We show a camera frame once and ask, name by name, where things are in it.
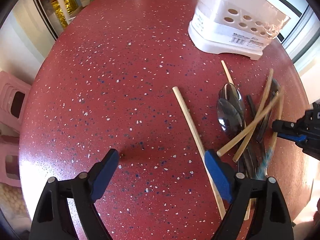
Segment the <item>long bamboo chopstick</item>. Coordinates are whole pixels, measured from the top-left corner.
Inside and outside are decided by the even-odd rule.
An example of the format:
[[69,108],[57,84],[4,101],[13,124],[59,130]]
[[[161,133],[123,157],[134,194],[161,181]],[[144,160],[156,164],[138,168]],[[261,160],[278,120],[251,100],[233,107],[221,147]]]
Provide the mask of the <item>long bamboo chopstick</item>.
[[181,95],[180,93],[180,90],[178,87],[173,87],[172,88],[173,90],[173,93],[175,94],[175,97],[178,101],[178,104],[182,110],[182,113],[185,117],[185,120],[189,126],[189,129],[191,131],[191,134],[193,136],[193,139],[195,141],[195,144],[197,146],[197,149],[199,151],[199,154],[200,154],[200,157],[202,159],[202,162],[203,162],[203,165],[204,165],[204,168],[205,168],[205,171],[207,173],[207,177],[209,179],[209,183],[210,183],[210,186],[212,188],[212,192],[213,192],[213,195],[214,195],[214,198],[215,198],[215,201],[216,201],[216,204],[217,204],[217,208],[218,208],[218,211],[219,211],[219,214],[220,214],[220,218],[223,219],[225,214],[226,214],[226,210],[225,210],[225,206],[224,206],[224,203],[223,203],[223,200],[217,190],[217,187],[215,185],[215,183],[213,182],[212,180],[212,177],[208,171],[208,169],[206,168],[206,164],[205,164],[205,161],[204,161],[204,154],[205,154],[205,150],[204,150],[204,146],[203,146],[203,143],[200,139],[200,135],[197,131],[197,128],[193,122],[193,119],[191,117],[191,114],[189,113],[189,110],[188,110],[188,107],[186,106],[185,104],[185,101],[183,100],[183,96]]

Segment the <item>bamboo chopstick blue tip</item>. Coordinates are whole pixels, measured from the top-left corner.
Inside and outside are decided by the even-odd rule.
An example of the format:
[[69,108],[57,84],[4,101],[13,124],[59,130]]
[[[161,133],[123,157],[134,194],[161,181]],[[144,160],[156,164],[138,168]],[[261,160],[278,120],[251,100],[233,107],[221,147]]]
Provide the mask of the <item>bamboo chopstick blue tip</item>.
[[[278,104],[277,120],[281,119],[282,112],[283,112],[283,105],[284,105],[284,97],[282,96]],[[276,148],[277,135],[278,135],[277,132],[273,132],[270,146],[266,152],[266,156],[263,157],[263,160],[260,166],[258,167],[258,171],[256,175],[257,180],[266,180],[267,178],[267,168],[272,160],[274,149]]]

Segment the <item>steel spoon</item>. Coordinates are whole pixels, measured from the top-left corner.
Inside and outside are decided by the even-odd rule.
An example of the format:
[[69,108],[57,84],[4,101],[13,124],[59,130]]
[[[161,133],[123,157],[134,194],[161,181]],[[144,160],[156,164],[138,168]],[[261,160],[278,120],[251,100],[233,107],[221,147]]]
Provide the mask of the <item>steel spoon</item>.
[[222,130],[233,139],[243,129],[244,123],[236,108],[226,99],[220,98],[216,104],[217,118]]
[[245,120],[245,104],[238,89],[232,83],[226,83],[219,91],[219,98],[227,100],[240,114],[241,119]]

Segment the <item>white plastic utensil holder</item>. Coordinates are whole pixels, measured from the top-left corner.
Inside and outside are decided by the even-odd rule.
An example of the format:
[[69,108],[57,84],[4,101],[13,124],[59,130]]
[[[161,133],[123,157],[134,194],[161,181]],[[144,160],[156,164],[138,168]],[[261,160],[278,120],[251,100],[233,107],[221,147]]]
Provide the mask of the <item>white plastic utensil holder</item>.
[[198,0],[188,34],[203,52],[258,60],[289,20],[268,0]]

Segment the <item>black chopstick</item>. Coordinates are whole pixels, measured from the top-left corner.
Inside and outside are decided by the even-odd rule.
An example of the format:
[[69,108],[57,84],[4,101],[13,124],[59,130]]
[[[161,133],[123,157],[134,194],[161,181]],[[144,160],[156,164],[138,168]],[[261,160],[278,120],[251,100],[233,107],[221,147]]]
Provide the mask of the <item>black chopstick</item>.
[[254,102],[252,100],[252,97],[250,95],[246,95],[246,99],[247,99],[247,102],[249,104],[249,108],[251,111],[251,117],[254,119],[257,114],[256,107],[255,107]]

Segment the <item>pink plastic stool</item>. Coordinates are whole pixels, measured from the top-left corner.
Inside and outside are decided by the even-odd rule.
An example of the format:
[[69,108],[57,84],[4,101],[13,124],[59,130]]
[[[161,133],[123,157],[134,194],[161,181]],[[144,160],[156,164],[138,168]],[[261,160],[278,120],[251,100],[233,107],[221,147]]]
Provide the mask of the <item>pink plastic stool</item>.
[[[30,89],[31,85],[1,71],[1,124],[10,127],[17,133],[20,132],[22,126],[23,113]],[[7,174],[5,160],[8,155],[19,156],[18,138],[1,139],[1,183],[21,187],[19,178],[12,178]]]

